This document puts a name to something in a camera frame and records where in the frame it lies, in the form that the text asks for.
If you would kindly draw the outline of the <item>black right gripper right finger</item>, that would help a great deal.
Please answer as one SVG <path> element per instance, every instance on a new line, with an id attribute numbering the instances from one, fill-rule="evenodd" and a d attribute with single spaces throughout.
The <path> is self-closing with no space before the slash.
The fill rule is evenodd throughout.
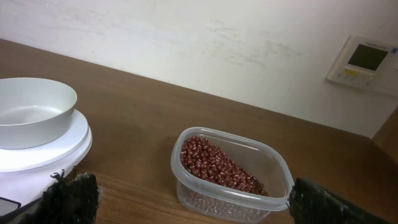
<path id="1" fill-rule="evenodd" d="M 288 202 L 295 224 L 389 224 L 306 178 L 296 179 Z"/>

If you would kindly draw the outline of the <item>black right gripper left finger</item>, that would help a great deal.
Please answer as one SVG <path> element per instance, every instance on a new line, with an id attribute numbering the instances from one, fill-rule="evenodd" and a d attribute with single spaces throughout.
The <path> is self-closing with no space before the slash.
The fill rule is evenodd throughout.
<path id="1" fill-rule="evenodd" d="M 64 173 L 54 173 L 52 184 L 37 203 L 37 208 L 22 216 L 22 224 L 93 224 L 99 207 L 100 190 L 96 177 L 87 172 L 74 174 L 71 179 Z"/>

